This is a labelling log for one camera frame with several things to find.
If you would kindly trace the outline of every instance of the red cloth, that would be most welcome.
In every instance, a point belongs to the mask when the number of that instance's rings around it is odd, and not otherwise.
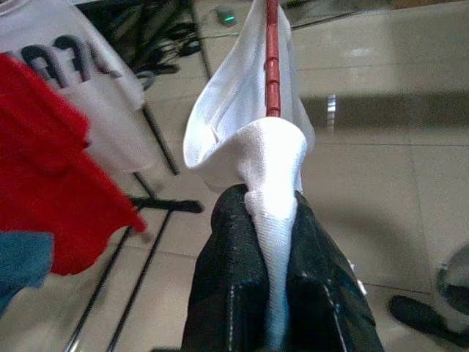
[[[0,55],[0,230],[52,232],[52,271],[91,266],[112,233],[145,229],[84,152],[88,121],[36,74]]]

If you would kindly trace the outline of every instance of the floor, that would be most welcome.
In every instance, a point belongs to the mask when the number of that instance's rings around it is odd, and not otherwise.
[[[198,11],[206,21],[202,31],[214,70],[235,42],[230,34],[236,29],[217,28],[204,6],[207,2],[199,3]],[[246,1],[238,1],[237,6],[247,13]],[[358,18],[350,37],[358,33],[364,42],[381,40],[386,34],[379,32],[381,17],[370,20],[374,30],[362,31],[363,21]],[[415,29],[414,20],[409,21]],[[329,23],[293,34],[301,97],[317,132],[314,151],[303,165],[304,194],[366,283],[386,352],[461,351],[399,324],[387,313],[386,304],[395,294],[431,302],[436,268],[468,240],[469,80],[464,73],[468,70],[463,70],[468,61],[437,57],[435,51],[420,61],[409,55],[397,65],[392,62],[396,56],[383,47],[379,54],[368,56],[374,61],[362,65],[353,55],[330,55],[321,34],[335,30]],[[336,38],[344,50],[366,50],[350,38]],[[412,37],[405,41],[407,47]],[[396,38],[394,43],[401,48]],[[461,68],[461,76],[448,77],[447,72],[442,76],[435,70],[426,80],[411,79],[448,61]],[[172,217],[116,352],[145,352],[181,343],[194,265],[210,235],[217,194],[182,160],[185,124],[206,78],[198,54],[182,58],[179,64],[177,74],[158,77],[147,100],[182,172],[171,175],[160,155],[158,166],[144,175],[161,197],[199,199],[206,211]],[[458,89],[444,89],[448,80]],[[442,89],[431,89],[433,85]],[[335,111],[328,112],[331,104]],[[146,128],[143,119],[139,122]],[[147,129],[145,138],[152,139]],[[116,176],[115,181],[129,194],[143,194],[128,176]],[[143,214],[155,234],[163,212],[145,210]],[[0,320],[0,351],[63,351],[121,235],[122,231],[114,234],[106,253],[82,274],[50,275],[42,289],[21,291]],[[150,246],[137,237],[125,244],[86,322],[77,352],[106,350]]]

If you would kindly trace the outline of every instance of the red rod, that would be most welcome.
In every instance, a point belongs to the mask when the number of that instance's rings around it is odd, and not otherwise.
[[[280,117],[280,69],[278,67],[278,0],[266,0],[267,45],[265,60],[265,105],[267,116]]]

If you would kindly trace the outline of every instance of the white cloth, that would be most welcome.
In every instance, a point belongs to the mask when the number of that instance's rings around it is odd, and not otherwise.
[[[270,282],[266,344],[282,349],[290,238],[300,167],[314,131],[300,101],[291,31],[280,10],[281,118],[265,116],[264,0],[254,0],[232,51],[196,101],[184,138],[184,159],[216,190],[246,183],[251,214]]]
[[[96,28],[65,0],[0,4],[0,52],[31,65],[91,122],[86,151],[109,172],[154,165],[151,142],[134,114],[144,93]]]

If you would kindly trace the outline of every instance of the blue cloth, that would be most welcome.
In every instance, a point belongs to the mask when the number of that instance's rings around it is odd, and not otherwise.
[[[52,258],[50,233],[0,232],[0,317],[19,290],[41,287]]]

